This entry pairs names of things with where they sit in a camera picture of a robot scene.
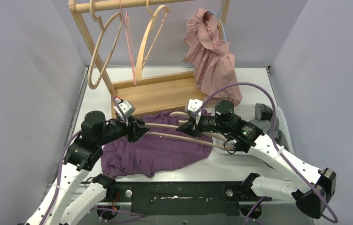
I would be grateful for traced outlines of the grey green skirt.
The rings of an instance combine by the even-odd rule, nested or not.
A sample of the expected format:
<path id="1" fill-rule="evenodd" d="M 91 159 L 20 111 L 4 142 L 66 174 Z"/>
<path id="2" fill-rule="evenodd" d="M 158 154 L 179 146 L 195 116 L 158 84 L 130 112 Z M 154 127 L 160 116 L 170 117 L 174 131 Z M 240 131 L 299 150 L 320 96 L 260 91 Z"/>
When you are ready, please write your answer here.
<path id="1" fill-rule="evenodd" d="M 255 116 L 252 122 L 257 127 L 261 128 L 264 132 L 270 135 L 271 119 L 273 115 L 272 108 L 265 104 L 257 103 L 255 105 Z M 274 138 L 277 143 L 279 143 L 283 137 L 283 132 L 279 129 L 279 120 L 276 118 L 276 127 L 274 131 Z"/>

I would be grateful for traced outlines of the blue wire hanger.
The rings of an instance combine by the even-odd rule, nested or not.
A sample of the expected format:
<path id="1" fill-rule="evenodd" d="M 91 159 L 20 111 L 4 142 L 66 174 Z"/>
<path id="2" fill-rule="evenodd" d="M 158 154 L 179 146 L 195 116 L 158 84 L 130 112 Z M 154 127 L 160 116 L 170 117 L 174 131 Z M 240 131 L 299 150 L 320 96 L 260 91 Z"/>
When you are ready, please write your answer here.
<path id="1" fill-rule="evenodd" d="M 229 2 L 230 2 L 229 0 L 222 0 L 220 11 L 218 13 L 211 12 L 211 11 L 209 12 L 210 14 L 213 14 L 216 18 L 218 18 L 218 23 L 220 25 L 219 36 L 222 37 L 223 41 L 225 41 L 226 43 L 228 42 L 228 40 L 225 34 L 224 24 L 225 24 L 225 20 L 226 20 L 228 8 L 229 8 Z"/>

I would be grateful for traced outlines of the purple skirt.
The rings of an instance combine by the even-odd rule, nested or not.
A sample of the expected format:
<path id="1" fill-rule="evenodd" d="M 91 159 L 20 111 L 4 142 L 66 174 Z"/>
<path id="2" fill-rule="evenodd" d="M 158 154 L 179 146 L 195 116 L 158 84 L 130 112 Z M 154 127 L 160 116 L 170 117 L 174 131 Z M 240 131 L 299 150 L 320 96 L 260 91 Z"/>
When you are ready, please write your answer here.
<path id="1" fill-rule="evenodd" d="M 115 178 L 174 171 L 206 159 L 213 146 L 167 136 L 144 135 L 130 143 L 125 137 L 106 144 L 101 157 L 102 173 Z"/>

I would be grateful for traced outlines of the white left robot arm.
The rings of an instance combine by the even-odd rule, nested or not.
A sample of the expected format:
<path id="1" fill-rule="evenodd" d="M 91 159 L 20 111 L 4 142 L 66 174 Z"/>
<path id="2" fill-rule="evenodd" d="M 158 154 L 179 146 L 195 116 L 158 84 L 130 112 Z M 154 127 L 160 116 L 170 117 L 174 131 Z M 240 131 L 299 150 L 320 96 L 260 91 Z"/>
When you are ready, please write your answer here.
<path id="1" fill-rule="evenodd" d="M 150 129 L 134 117 L 126 122 L 105 118 L 101 111 L 85 115 L 81 130 L 67 141 L 58 174 L 44 200 L 26 221 L 27 225 L 76 225 L 102 200 L 116 195 L 115 180 L 104 174 L 93 178 L 89 187 L 74 201 L 75 191 L 103 154 L 102 147 L 126 137 L 136 142 Z"/>

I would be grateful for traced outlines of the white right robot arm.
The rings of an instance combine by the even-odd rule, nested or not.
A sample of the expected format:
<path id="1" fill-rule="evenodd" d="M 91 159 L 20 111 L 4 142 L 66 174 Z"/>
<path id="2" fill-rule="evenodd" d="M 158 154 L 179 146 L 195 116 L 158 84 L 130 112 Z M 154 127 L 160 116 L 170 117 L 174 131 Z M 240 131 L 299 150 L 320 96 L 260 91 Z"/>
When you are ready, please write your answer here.
<path id="1" fill-rule="evenodd" d="M 242 196 L 247 200 L 269 197 L 293 203 L 305 215 L 320 219 L 335 194 L 336 173 L 330 169 L 312 166 L 280 146 L 255 124 L 243 120 L 234 113 L 234 106 L 228 100 L 215 105 L 215 114 L 194 115 L 202 101 L 191 99 L 187 103 L 187 121 L 176 130 L 192 137 L 205 132 L 220 134 L 232 152 L 243 152 L 256 157 L 286 179 L 276 180 L 258 173 L 251 173 L 242 183 Z"/>

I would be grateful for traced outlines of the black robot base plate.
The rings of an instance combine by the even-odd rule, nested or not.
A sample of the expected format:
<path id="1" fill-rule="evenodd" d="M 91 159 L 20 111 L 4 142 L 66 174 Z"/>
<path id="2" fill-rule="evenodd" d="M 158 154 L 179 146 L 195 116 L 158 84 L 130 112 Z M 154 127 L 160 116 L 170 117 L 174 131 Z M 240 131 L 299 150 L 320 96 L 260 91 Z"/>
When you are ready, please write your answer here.
<path id="1" fill-rule="evenodd" d="M 257 219 L 261 198 L 244 181 L 226 182 L 116 182 L 101 205 L 98 216 L 115 222 L 121 206 L 133 213 L 133 219 L 144 215 L 155 218 L 187 216 L 194 219 L 221 220 L 246 216 Z"/>

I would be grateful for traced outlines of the pink pleated skirt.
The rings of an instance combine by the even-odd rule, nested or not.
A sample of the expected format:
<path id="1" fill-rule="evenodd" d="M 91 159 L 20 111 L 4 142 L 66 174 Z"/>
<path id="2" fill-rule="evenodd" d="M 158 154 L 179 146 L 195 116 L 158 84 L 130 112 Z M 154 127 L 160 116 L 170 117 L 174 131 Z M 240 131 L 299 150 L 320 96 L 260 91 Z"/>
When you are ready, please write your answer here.
<path id="1" fill-rule="evenodd" d="M 234 106 L 242 101 L 238 86 L 230 87 L 210 97 L 218 89 L 237 83 L 235 56 L 230 52 L 230 44 L 219 38 L 218 22 L 214 14 L 205 9 L 197 13 L 186 23 L 184 43 L 188 46 L 183 62 L 194 65 L 193 76 L 196 88 L 203 94 L 208 105 L 220 100 L 229 100 Z"/>

